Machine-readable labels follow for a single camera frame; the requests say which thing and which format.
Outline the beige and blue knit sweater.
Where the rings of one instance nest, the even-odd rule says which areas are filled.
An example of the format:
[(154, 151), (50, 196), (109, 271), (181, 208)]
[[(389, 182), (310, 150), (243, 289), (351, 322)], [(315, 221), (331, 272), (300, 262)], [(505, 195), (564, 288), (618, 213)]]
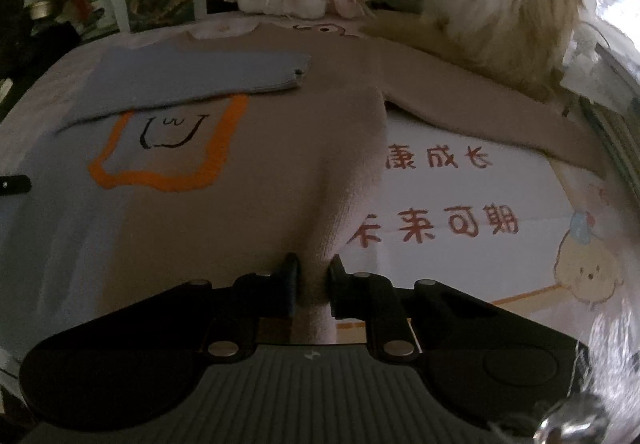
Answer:
[(604, 173), (596, 140), (529, 97), (382, 38), (259, 24), (238, 36), (111, 37), (54, 64), (1, 123), (1, 347), (190, 279), (303, 262), (303, 330), (369, 211), (386, 108)]

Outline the pink cartoon printed table mat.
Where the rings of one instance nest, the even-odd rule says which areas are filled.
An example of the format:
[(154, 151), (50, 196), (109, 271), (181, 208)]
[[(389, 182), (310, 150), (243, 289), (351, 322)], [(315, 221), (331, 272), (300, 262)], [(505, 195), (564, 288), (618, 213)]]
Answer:
[[(257, 25), (206, 24), (195, 37), (238, 36)], [(360, 227), (334, 256), (349, 270), (380, 273), (408, 287), (431, 277), (509, 305), (581, 336), (594, 316), (638, 294), (639, 230), (620, 182), (540, 150), (431, 126), (386, 108), (388, 154)], [(332, 325), (323, 302), (322, 331)], [(1, 348), (1, 379), (23, 360)]]

